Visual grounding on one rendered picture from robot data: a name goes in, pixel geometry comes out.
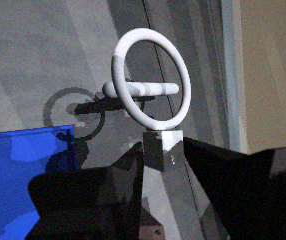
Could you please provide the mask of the blue tray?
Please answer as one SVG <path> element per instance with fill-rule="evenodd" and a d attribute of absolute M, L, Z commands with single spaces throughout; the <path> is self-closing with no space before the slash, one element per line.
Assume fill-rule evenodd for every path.
<path fill-rule="evenodd" d="M 73 125 L 0 133 L 0 240 L 24 240 L 38 221 L 31 178 L 77 169 Z"/>

